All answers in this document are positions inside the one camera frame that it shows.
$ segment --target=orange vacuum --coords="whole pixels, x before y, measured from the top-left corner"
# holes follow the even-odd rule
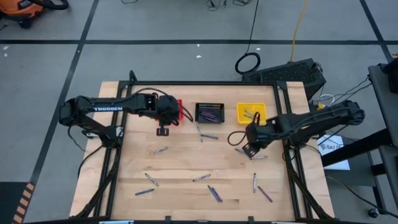
[[[51,0],[0,0],[0,17],[17,21],[28,29],[32,26],[32,19],[39,16],[43,9],[65,10],[69,7],[68,0],[61,0],[62,4],[54,4]]]

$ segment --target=yellow container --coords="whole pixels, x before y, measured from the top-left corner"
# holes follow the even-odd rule
[[[251,114],[255,114],[256,112],[260,113],[260,124],[266,124],[267,120],[267,111],[266,105],[264,103],[238,103],[236,105],[236,112],[238,114],[238,123],[239,124],[250,124],[253,119],[244,116],[247,114],[244,110],[247,110]]]

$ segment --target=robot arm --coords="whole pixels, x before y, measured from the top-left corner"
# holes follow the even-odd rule
[[[165,125],[178,123],[179,104],[170,95],[158,96],[156,93],[132,94],[127,98],[88,98],[78,96],[60,106],[59,123],[64,126],[79,126],[85,131],[99,136],[104,146],[111,147],[118,140],[116,129],[103,126],[87,116],[91,112],[126,111],[138,116],[146,116],[159,120],[158,136],[168,136],[169,129]]]
[[[246,127],[248,143],[243,147],[243,151],[252,157],[272,141],[281,139],[296,147],[308,142],[311,136],[337,125],[359,125],[364,118],[364,111],[357,103],[349,100],[314,113],[282,114],[268,119],[267,124],[263,126],[259,125],[260,117],[255,115],[253,122]]]

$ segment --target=black floor stripe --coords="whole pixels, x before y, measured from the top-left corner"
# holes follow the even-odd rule
[[[42,171],[45,158],[47,157],[47,153],[49,151],[51,140],[54,136],[55,128],[57,127],[58,107],[59,107],[59,105],[61,105],[62,103],[65,102],[65,99],[67,97],[67,93],[68,93],[70,84],[72,82],[73,75],[75,74],[75,70],[76,70],[77,64],[79,62],[81,51],[83,50],[83,46],[85,43],[84,40],[87,38],[88,30],[90,29],[91,22],[93,21],[93,18],[94,18],[94,14],[95,14],[95,11],[96,11],[96,8],[98,5],[98,1],[99,0],[94,0],[93,5],[91,6],[90,13],[88,15],[88,18],[87,18],[87,21],[85,24],[85,28],[83,29],[83,33],[81,34],[81,37],[80,37],[80,43],[76,49],[75,56],[73,56],[73,60],[70,65],[68,75],[65,79],[65,83],[63,84],[62,91],[61,91],[60,97],[58,99],[57,106],[54,109],[54,114],[52,116],[49,129],[47,130],[47,134],[45,135],[44,142],[43,142],[42,148],[40,150],[39,157],[36,161],[36,165],[34,167],[32,176],[30,177],[30,182],[33,183],[34,185],[36,185],[37,181],[39,180],[40,173]]]
[[[0,40],[0,44],[79,44],[80,40]]]
[[[0,44],[80,44],[80,40],[0,40]],[[84,40],[98,45],[248,44],[249,40]],[[252,44],[291,45],[292,40],[252,40]],[[297,45],[398,45],[398,40],[296,40]]]
[[[376,21],[374,20],[374,18],[372,16],[372,13],[371,13],[368,5],[366,4],[366,1],[365,0],[359,0],[359,1],[361,2],[362,8],[363,8],[363,10],[365,12],[366,17],[369,20],[369,23],[372,26],[373,32],[376,35],[377,40],[380,42],[380,46],[381,46],[381,49],[382,49],[382,51],[384,53],[384,56],[386,57],[388,62],[391,62],[392,61],[391,53],[388,50],[388,47],[387,47],[387,45],[386,45],[386,43],[385,43],[385,41],[383,39],[383,36],[380,33],[379,28],[377,27]]]
[[[249,40],[87,40],[86,44],[160,45],[160,44],[248,44]],[[292,40],[252,40],[252,44],[291,45]],[[378,40],[296,40],[297,45],[379,45]]]

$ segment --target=wooden tabletop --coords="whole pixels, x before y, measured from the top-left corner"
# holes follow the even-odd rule
[[[117,82],[103,82],[99,97],[116,96],[117,86]],[[144,87],[147,86],[134,86],[133,92]],[[158,137],[155,131],[159,124],[156,121],[129,114],[111,218],[164,220],[165,216],[170,215],[172,220],[245,221],[248,216],[253,216],[255,221],[294,220],[287,171],[282,160],[282,143],[274,141],[257,154],[267,155],[267,159],[250,161],[244,154],[236,152],[226,140],[232,131],[244,131],[246,127],[237,122],[238,102],[265,103],[268,118],[277,115],[271,86],[150,87],[182,99],[184,107],[193,116],[196,102],[224,103],[223,124],[199,124],[202,134],[218,136],[220,139],[204,138],[200,142],[197,124],[186,118],[179,126],[170,127],[170,136]],[[288,91],[292,111],[308,112],[302,83],[288,83]],[[110,125],[111,117],[110,112],[94,115],[94,119],[103,125]],[[235,134],[231,142],[238,142],[241,138],[241,134]],[[315,140],[308,144],[317,147]],[[86,156],[99,145],[98,138],[88,140]],[[165,146],[169,147],[166,151],[152,153]],[[102,149],[96,153],[82,167],[70,215],[77,214],[98,188],[104,152],[105,149]],[[323,209],[334,216],[319,154],[303,148],[301,155],[309,191]],[[152,176],[159,187],[152,184],[144,173]],[[253,193],[253,173],[257,175],[257,184],[270,195],[273,203],[260,191]],[[211,174],[211,177],[192,182],[192,179],[205,174]],[[213,198],[207,185],[217,190],[223,203]],[[134,195],[151,188],[155,188],[151,193]],[[305,217],[299,190],[298,193],[300,213]],[[104,214],[108,193],[103,197],[105,200],[101,214]]]

